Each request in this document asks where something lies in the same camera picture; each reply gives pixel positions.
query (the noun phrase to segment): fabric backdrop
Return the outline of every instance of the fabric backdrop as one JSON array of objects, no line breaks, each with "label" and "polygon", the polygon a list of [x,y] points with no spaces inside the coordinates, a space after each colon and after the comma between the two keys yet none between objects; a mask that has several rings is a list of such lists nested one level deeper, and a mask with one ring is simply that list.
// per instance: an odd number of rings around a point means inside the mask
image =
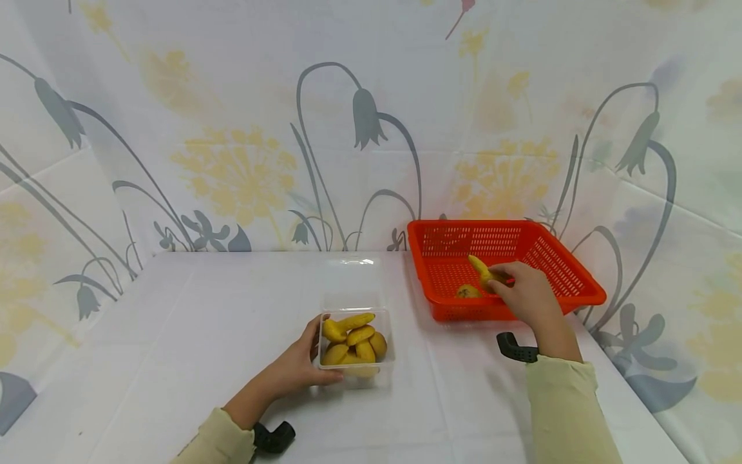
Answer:
[{"label": "fabric backdrop", "polygon": [[415,218],[529,218],[608,291],[578,316],[681,451],[742,463],[738,1],[0,13],[3,400],[158,252],[405,250]]}]

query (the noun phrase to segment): red basket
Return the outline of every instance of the red basket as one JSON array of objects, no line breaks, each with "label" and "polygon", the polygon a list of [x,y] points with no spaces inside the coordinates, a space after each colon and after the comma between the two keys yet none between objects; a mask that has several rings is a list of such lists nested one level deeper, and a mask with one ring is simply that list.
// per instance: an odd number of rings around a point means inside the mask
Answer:
[{"label": "red basket", "polygon": [[479,287],[469,264],[475,255],[491,266],[522,261],[542,270],[567,314],[605,302],[605,290],[549,231],[529,220],[414,220],[410,249],[425,298],[436,321],[507,321],[513,313],[497,295],[456,298],[463,284]]}]

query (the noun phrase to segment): black strap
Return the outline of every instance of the black strap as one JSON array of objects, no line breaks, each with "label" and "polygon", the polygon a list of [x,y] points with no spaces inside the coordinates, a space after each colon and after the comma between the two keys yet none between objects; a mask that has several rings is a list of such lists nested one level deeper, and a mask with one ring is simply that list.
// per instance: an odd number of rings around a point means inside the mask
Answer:
[{"label": "black strap", "polygon": [[255,424],[252,428],[255,433],[255,448],[267,454],[283,453],[296,437],[296,431],[288,422],[282,422],[273,432],[269,432],[265,425]]},{"label": "black strap", "polygon": [[538,359],[539,349],[520,346],[512,332],[498,333],[497,345],[500,347],[500,353],[510,359],[521,362],[536,362]]}]

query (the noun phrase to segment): toy banana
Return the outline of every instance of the toy banana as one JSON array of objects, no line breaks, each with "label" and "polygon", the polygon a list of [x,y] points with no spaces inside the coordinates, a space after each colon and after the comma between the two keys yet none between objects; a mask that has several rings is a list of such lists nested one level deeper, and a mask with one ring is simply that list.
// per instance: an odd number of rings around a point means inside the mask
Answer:
[{"label": "toy banana", "polygon": [[373,348],[374,353],[376,353],[377,359],[381,359],[384,356],[386,356],[387,340],[379,332],[371,335],[371,338],[369,339],[369,344],[371,344],[371,348]]},{"label": "toy banana", "polygon": [[[351,364],[366,364],[368,361],[357,357],[352,351],[348,351],[348,354],[343,357],[340,362],[342,365]],[[345,376],[361,377],[362,379],[370,379],[378,373],[378,367],[351,367],[343,371]]]},{"label": "toy banana", "polygon": [[456,291],[457,298],[481,298],[482,292],[480,292],[475,286],[464,284],[459,287]]},{"label": "toy banana", "polygon": [[355,353],[364,362],[376,362],[376,354],[368,340],[363,340],[355,344]]},{"label": "toy banana", "polygon": [[350,316],[349,318],[345,318],[345,319],[338,321],[338,326],[342,330],[345,330],[347,332],[348,330],[353,330],[353,329],[358,329],[359,327],[363,327],[364,325],[373,321],[375,317],[376,317],[376,314],[374,313],[358,314],[356,316]]},{"label": "toy banana", "polygon": [[332,319],[326,319],[322,322],[322,335],[332,343],[343,343],[347,339],[345,330],[342,330],[338,323]]},{"label": "toy banana", "polygon": [[349,347],[356,345],[363,340],[370,339],[371,336],[376,333],[376,330],[370,325],[364,325],[358,329],[353,329],[348,334],[348,338],[345,341]]},{"label": "toy banana", "polygon": [[489,281],[498,281],[502,282],[503,284],[508,281],[504,276],[500,274],[493,274],[492,272],[490,272],[490,270],[487,268],[487,264],[484,264],[481,259],[477,258],[474,255],[469,255],[469,263],[479,274],[479,286],[482,287],[486,292],[494,293],[494,290],[490,289],[490,286],[488,284]]},{"label": "toy banana", "polygon": [[327,349],[325,356],[322,356],[321,364],[323,366],[334,366],[341,363],[345,355],[348,354],[348,345],[334,344]]}]

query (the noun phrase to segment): white tablecloth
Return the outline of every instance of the white tablecloth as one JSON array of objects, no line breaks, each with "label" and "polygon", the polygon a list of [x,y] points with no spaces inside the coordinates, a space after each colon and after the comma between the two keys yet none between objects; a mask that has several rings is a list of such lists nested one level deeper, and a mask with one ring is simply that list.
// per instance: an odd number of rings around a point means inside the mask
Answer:
[{"label": "white tablecloth", "polygon": [[[214,406],[323,306],[385,306],[391,388],[308,393],[264,423],[297,431],[280,463],[532,463],[522,364],[495,335],[520,323],[441,327],[406,253],[164,253],[107,309],[0,441],[0,463],[164,463]],[[625,463],[684,463],[579,322],[585,360]]]}]

